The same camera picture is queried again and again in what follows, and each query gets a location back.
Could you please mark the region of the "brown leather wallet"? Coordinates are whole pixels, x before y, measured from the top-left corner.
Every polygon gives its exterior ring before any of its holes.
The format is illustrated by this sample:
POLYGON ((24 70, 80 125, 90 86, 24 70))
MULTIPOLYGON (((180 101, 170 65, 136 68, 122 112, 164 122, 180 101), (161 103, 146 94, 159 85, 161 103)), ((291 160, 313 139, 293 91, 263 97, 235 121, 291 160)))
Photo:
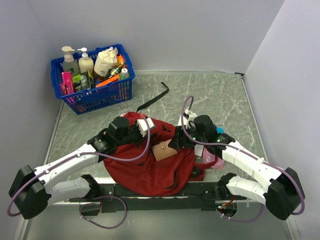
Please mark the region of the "brown leather wallet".
POLYGON ((152 146, 152 152, 157 162, 170 158, 178 154, 177 150, 169 147, 171 140, 162 141, 152 146))

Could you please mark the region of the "red backpack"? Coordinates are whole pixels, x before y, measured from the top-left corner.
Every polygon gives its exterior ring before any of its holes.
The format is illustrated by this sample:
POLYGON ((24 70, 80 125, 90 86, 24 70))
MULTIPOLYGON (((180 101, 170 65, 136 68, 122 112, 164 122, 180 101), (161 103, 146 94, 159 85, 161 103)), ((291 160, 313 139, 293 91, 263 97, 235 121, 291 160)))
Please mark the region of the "red backpack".
POLYGON ((202 181, 205 170, 219 162, 196 163, 195 150, 181 149, 176 155, 157 161, 151 149, 144 152, 146 141, 117 147, 113 158, 103 163, 115 182, 143 196, 172 196, 189 181, 202 181))

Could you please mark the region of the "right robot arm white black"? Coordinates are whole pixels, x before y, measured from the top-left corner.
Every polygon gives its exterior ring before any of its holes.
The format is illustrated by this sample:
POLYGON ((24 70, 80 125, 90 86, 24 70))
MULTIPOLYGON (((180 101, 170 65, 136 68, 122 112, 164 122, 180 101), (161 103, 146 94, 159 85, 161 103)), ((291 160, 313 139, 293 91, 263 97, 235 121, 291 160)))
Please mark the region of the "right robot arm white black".
POLYGON ((218 193, 223 199, 241 196, 255 200, 280 220, 299 215, 305 209, 305 194, 295 170, 273 166, 253 154, 216 127, 208 115, 181 114, 169 145, 177 150, 202 145, 217 159, 233 164, 250 176, 246 179, 227 173, 221 177, 218 193))

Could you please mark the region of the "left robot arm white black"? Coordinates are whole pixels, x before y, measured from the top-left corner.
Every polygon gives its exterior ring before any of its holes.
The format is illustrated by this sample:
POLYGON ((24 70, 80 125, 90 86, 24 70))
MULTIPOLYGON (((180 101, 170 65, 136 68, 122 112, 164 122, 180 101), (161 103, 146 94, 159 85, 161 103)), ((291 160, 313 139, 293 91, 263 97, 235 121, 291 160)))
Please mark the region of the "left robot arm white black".
POLYGON ((100 186, 91 175, 71 181, 64 181, 64 178, 105 158, 114 159, 113 154, 118 146, 150 141, 154 126, 153 121, 145 116, 134 124, 130 124, 126 117, 118 116, 74 152, 36 168, 29 165, 20 168, 8 192, 11 202, 7 214, 15 216, 11 212, 12 205, 15 205, 17 215, 29 220, 60 201, 72 198, 95 200, 100 186))

